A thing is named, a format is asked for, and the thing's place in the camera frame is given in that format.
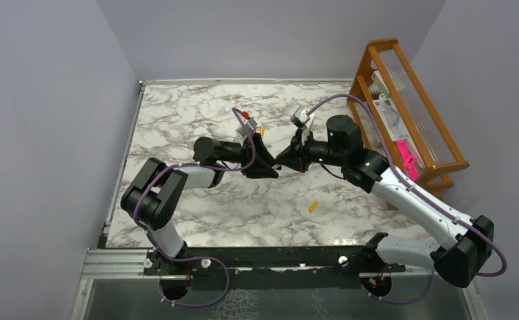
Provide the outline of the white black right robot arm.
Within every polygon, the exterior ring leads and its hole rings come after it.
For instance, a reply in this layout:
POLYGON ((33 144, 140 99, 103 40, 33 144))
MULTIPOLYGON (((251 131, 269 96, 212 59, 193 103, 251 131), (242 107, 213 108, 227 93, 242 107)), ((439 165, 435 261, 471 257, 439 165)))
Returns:
POLYGON ((492 254, 494 224, 489 218, 459 212, 415 184, 381 153, 362 143, 361 129, 347 115, 326 122, 327 141, 317 141, 309 127, 296 131, 276 164, 305 172, 312 163, 336 166, 345 180, 392 204, 423 227, 432 241, 380 235, 362 252, 370 271, 403 264, 435 271, 456 287, 469 286, 492 254))

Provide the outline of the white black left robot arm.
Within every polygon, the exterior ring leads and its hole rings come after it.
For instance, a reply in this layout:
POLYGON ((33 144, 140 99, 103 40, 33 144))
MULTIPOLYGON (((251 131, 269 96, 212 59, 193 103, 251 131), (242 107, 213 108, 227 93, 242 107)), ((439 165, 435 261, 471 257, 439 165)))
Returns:
POLYGON ((276 162, 260 134, 243 143, 200 137, 193 145, 194 164, 166 165, 152 157, 139 170, 120 200, 120 207, 148 235, 162 254, 161 265, 169 273, 179 273, 186 265, 185 241, 172 221, 184 191, 217 186, 229 168, 223 163, 238 163, 238 171, 248 179, 276 179, 276 162))

